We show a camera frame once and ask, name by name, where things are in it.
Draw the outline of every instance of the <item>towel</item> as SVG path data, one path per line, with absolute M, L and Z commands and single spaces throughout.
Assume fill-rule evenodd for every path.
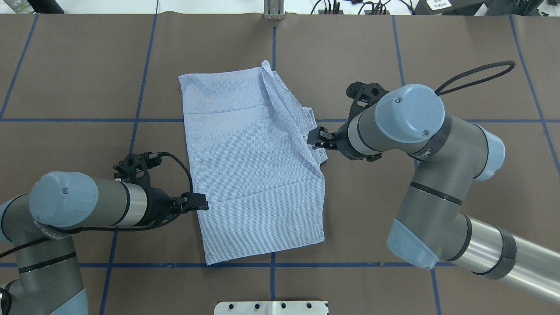
M 324 149 L 316 127 L 268 61 L 261 67 L 179 76 L 185 134 L 206 264 L 324 240 Z

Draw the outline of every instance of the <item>light blue joint cap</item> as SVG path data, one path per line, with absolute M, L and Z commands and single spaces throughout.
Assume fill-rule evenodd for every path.
M 474 180 L 481 182 L 494 176 L 494 173 L 502 167 L 503 161 L 506 159 L 506 146 L 503 145 L 502 140 L 498 136 L 486 131 L 486 129 L 482 128 L 480 125 L 477 126 L 484 132 L 486 142 L 488 143 L 488 159 L 486 160 L 486 165 L 481 174 L 474 178 Z
M 87 315 L 88 313 L 86 289 L 82 289 L 50 315 Z
M 29 197 L 29 210 L 43 224 L 66 228 L 87 218 L 97 205 L 94 180 L 76 172 L 50 172 L 38 181 Z
M 444 119 L 444 103 L 422 84 L 405 85 L 387 93 L 375 108 L 379 130 L 400 143 L 429 139 L 441 128 Z
M 6 212 L 6 209 L 12 203 L 12 201 L 18 199 L 19 197 L 21 196 L 17 196 L 16 198 L 10 199 L 0 206 L 0 240 L 4 243 L 11 244 L 12 242 L 10 242 L 10 240 L 4 235 L 4 231 L 2 231 L 2 218 L 4 217 L 4 212 Z
M 438 256 L 399 220 L 393 220 L 387 247 L 402 260 L 424 269 L 432 269 Z

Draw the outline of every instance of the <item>white metal bracket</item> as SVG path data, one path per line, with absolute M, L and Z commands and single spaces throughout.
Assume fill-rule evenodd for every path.
M 328 315 L 325 301 L 219 302 L 214 315 Z
M 284 0 L 264 0 L 265 20 L 284 20 Z

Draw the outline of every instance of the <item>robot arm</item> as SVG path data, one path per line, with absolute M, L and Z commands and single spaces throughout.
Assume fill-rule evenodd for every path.
M 148 170 L 165 155 L 176 159 L 166 153 L 128 155 L 114 166 L 117 180 L 51 172 L 31 193 L 0 206 L 0 240 L 23 247 L 16 251 L 20 279 L 2 286 L 12 299 L 10 314 L 87 314 L 72 234 L 114 230 L 92 226 L 153 229 L 188 211 L 208 209 L 205 195 L 192 188 L 171 198 L 151 187 Z M 3 305 L 7 299 L 2 296 Z
M 398 149 L 419 161 L 387 239 L 393 253 L 426 269 L 452 261 L 560 303 L 560 254 L 460 213 L 472 181 L 502 166 L 505 147 L 497 136 L 445 112 L 438 95 L 420 84 L 387 92 L 356 82 L 347 95 L 354 99 L 348 122 L 336 133 L 314 129 L 308 143 L 351 160 L 375 161 Z

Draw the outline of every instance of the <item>paper sticker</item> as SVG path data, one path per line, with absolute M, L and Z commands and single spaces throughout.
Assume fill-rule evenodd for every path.
M 426 0 L 426 2 L 430 6 L 430 9 L 432 9 L 434 11 L 451 6 L 451 3 L 449 3 L 449 0 Z

